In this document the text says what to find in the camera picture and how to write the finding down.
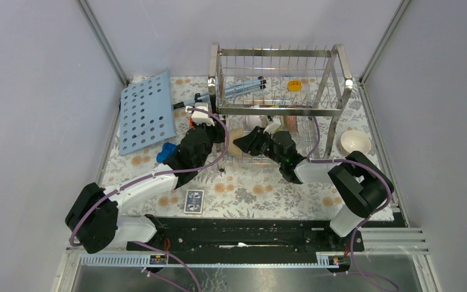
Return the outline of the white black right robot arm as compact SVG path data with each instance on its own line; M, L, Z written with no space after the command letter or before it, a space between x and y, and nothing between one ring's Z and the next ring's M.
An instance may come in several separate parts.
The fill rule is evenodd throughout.
M326 246L334 251L348 243L349 233L389 204L395 190L393 182L360 151L353 151L344 159L310 159L297 151L290 132L269 134L261 127L233 140L233 144L243 153L263 155L276 162L289 183L330 179L344 202L324 235Z

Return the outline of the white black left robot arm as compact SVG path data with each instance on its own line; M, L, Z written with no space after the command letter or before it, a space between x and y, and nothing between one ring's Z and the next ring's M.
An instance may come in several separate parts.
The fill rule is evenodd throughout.
M124 216L123 213L147 200L176 190L194 179L201 171L215 165L207 159L213 145L227 142L224 122L195 125L189 129L174 152L151 172L109 188L92 182L81 190L65 218L71 230L69 243L95 254L110 244L142 242L156 250L164 244L164 234L145 215Z

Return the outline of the stainless steel dish rack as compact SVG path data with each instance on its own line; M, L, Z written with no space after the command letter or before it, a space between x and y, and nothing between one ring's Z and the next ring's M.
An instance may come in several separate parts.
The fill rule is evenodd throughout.
M259 76L265 89L224 97L224 88ZM302 90L288 91L290 80L300 80ZM327 132L305 129L302 143L314 158L331 157L337 123L350 100L354 79L343 44L330 49L318 47L225 48L212 43L208 91L213 109L222 116L326 117Z

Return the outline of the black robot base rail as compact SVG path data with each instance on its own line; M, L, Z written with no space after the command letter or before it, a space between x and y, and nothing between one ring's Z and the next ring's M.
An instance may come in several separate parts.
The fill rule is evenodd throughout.
M317 253L364 250L360 232L339 237L325 220L147 217L156 233L146 245L186 264L314 264Z

